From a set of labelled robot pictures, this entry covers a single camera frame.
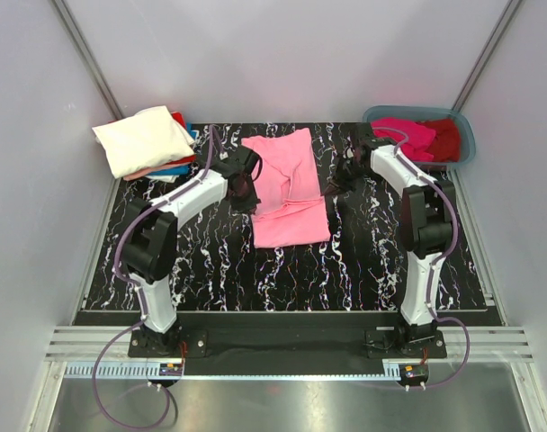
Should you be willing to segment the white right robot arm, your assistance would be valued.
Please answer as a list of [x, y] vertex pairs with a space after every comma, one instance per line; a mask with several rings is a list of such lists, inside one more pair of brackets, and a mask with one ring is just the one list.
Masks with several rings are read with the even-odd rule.
[[425, 331], [439, 321], [435, 302], [445, 259], [459, 237], [455, 188], [436, 180], [406, 157], [397, 143], [379, 138], [369, 122], [357, 123], [350, 132], [350, 147], [336, 157], [324, 195], [346, 194], [358, 179], [378, 176], [401, 198], [399, 234], [408, 255], [408, 275], [400, 315], [404, 328], [394, 334], [394, 346], [403, 356], [415, 356], [426, 346]]

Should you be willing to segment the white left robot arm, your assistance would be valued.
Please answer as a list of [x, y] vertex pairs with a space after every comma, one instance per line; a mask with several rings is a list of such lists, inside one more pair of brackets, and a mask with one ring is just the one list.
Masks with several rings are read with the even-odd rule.
[[174, 191], [130, 203], [113, 271], [137, 294], [140, 319], [133, 329], [140, 333], [139, 341], [146, 341], [160, 356], [172, 355], [180, 344], [169, 283], [178, 231], [192, 217], [222, 201], [234, 213], [254, 213], [260, 203], [255, 180], [262, 168], [262, 158], [241, 147], [229, 157], [206, 164]]

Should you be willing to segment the light pink t-shirt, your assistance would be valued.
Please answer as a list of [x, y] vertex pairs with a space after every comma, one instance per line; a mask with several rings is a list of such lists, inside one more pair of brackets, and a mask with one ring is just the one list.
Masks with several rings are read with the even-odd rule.
[[257, 153], [254, 181], [260, 203], [251, 217], [256, 248], [283, 248], [330, 239], [325, 197], [308, 128], [279, 138], [253, 136], [242, 145]]

